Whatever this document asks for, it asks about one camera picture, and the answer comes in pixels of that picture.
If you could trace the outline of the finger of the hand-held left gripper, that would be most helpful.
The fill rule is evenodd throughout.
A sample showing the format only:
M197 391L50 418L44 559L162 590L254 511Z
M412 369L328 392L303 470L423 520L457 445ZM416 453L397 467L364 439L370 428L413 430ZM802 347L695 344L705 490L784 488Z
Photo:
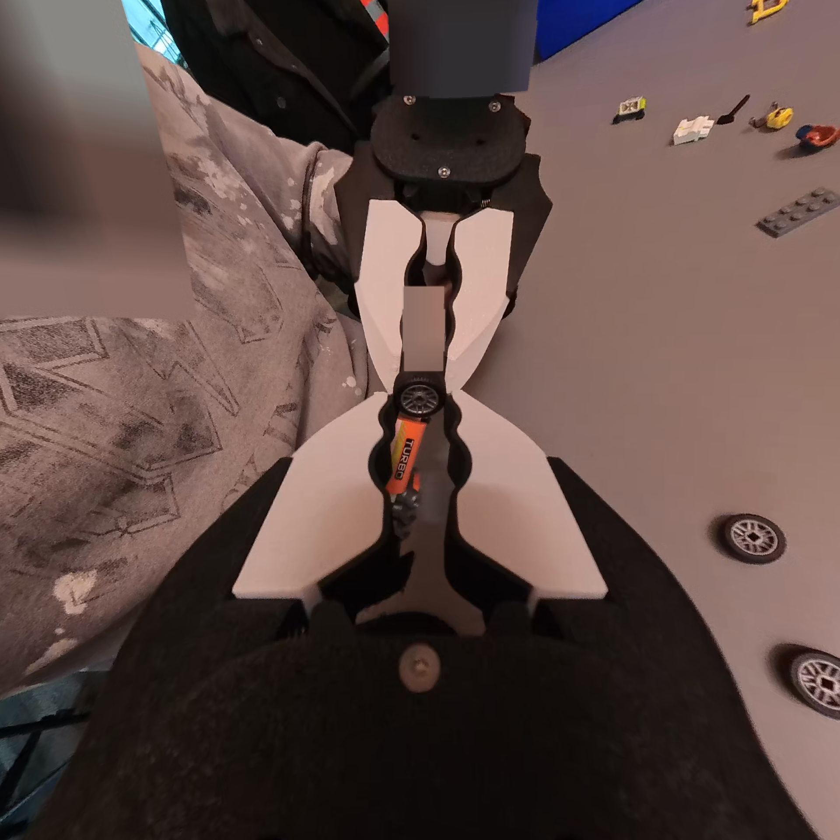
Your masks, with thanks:
M459 285L452 300L447 388L464 387L476 372L507 308L513 219L512 211L486 207L454 225L450 251Z
M425 255L425 226L419 216L396 200L369 202L354 290L367 349L384 388L393 388L401 368L407 273Z

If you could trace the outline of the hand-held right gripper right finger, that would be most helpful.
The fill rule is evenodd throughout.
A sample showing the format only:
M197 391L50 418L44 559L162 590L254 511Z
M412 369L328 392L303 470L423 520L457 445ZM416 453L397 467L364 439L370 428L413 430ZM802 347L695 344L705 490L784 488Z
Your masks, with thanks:
M453 589L471 605L604 599L607 584L541 447L464 391L448 397L444 430Z

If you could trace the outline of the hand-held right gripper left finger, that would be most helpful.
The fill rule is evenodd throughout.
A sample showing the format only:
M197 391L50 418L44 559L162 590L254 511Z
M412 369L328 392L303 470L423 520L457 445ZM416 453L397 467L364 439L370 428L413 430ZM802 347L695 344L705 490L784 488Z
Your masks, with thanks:
M234 583L235 598L316 605L321 581L375 545L385 501L370 463L388 396L374 392L299 447Z

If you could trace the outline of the orange white lego car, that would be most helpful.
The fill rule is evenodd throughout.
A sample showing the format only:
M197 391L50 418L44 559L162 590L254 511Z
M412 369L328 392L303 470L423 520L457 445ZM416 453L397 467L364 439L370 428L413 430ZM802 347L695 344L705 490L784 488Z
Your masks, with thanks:
M399 414L396 410L395 434L391 444L391 474L385 486L390 498L394 533L405 540L417 519L421 500L421 480L416 468L417 457L425 431L432 416L426 421Z

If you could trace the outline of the black lego tire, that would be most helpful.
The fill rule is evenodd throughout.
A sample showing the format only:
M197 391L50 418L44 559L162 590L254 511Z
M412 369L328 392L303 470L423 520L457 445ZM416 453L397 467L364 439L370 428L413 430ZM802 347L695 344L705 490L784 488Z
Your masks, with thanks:
M732 524L732 522L734 520L742 519L742 518L756 518L756 519L759 519L761 521L767 522L768 524L773 525L775 527L775 529L777 530L777 532L780 534L780 537L781 537L780 548L776 552L774 552L770 557L766 557L766 558L757 558L757 557L746 556L746 555L740 553L739 551L737 551L730 541L730 538L729 538L729 535L728 535L728 529L729 529L729 526ZM758 514L755 514L755 513L742 512L742 513L731 514L731 515L725 517L721 521L721 524L719 526L718 538L719 538L721 547L733 559L735 559L739 562L745 563L745 564L752 564L752 565L771 564L771 563L779 560L781 557L783 557L787 548L788 548L788 544L787 544L788 542L787 542L787 539L786 539L786 537L784 535L784 532L782 531L781 527L778 524L776 524L775 522L773 522L772 520L770 520L768 518L765 518L763 516L760 516Z
M438 372L405 371L396 377L393 395L399 414L426 421L445 404L443 376Z
M839 710L838 712L831 712L829 710L816 708L812 701L808 700L804 696L804 692L800 687L797 685L796 681L796 667L804 660L805 658L825 658L829 661L833 661L838 664L839 666L839 657L834 656L833 654L828 654L823 652L822 650L813 649L813 648L802 648L796 651L795 655L793 656L790 665L788 666L788 677L790 686L796 695L797 699L804 703L806 706L811 708L813 711L816 711L821 716L838 721L839 720Z

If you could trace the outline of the small dark lego pieces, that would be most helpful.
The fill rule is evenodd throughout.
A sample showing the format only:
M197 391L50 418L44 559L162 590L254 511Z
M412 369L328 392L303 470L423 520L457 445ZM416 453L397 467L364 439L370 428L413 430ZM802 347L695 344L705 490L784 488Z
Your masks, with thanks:
M788 4L787 1L752 1L748 7L751 12L750 25L769 18L781 11ZM673 146L699 142L705 140L713 127L733 124L740 110L747 104L750 95L744 96L729 112L712 119L707 115L700 115L694 119L683 119L677 125L671 138ZM644 96L622 101L613 116L612 124L628 121L640 121L647 113L648 102ZM789 126L795 112L792 108L782 107L774 102L761 118L751 119L749 126L755 130L778 132ZM808 154L828 149L838 144L839 128L831 124L804 124L795 132L798 147Z

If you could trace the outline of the grey lego plate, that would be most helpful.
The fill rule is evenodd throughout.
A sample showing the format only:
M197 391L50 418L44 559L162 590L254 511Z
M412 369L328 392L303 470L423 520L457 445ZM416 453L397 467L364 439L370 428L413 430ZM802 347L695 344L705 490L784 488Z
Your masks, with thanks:
M838 207L838 191L820 186L763 215L755 227L772 238L780 238Z

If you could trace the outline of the black office chair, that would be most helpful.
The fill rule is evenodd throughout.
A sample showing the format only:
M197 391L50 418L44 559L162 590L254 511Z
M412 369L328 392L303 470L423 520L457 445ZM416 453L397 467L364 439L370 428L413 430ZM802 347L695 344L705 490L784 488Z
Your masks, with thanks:
M392 93L386 1L163 1L198 86L303 145L352 154Z

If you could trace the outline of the blue storage bin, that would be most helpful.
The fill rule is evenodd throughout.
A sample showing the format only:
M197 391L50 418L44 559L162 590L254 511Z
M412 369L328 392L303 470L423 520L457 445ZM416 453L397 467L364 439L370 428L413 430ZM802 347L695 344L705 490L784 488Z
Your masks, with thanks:
M639 1L538 1L536 62L556 55L639 4Z

